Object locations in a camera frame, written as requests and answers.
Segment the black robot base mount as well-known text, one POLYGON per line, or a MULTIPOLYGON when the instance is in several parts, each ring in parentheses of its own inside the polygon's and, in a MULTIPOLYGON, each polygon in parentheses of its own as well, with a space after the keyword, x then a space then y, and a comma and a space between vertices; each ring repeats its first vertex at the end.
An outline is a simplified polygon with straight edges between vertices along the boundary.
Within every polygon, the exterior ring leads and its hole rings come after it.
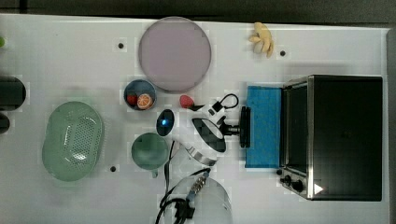
POLYGON ((0 77, 0 134, 8 131, 10 120, 4 114, 5 111, 13 111, 22 106, 26 99, 26 88, 16 77, 0 77))

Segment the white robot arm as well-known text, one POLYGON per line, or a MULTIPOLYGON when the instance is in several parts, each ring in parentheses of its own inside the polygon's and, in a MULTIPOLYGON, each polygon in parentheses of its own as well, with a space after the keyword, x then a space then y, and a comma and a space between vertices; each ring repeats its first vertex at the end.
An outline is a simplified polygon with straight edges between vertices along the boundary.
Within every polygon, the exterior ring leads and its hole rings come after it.
POLYGON ((213 178, 227 150, 224 119, 222 109, 208 105, 165 109, 158 116, 157 134, 179 148, 165 164, 166 190, 155 224, 233 224, 230 197, 213 178))

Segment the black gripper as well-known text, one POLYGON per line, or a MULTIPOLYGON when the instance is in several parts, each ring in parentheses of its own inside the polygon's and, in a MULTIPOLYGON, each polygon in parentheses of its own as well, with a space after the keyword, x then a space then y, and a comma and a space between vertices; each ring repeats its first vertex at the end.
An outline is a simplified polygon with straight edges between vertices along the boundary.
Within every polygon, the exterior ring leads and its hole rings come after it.
POLYGON ((219 130, 223 135, 238 135, 240 134, 240 127, 238 125, 230 125, 225 122, 226 117, 222 116, 218 121, 219 130))

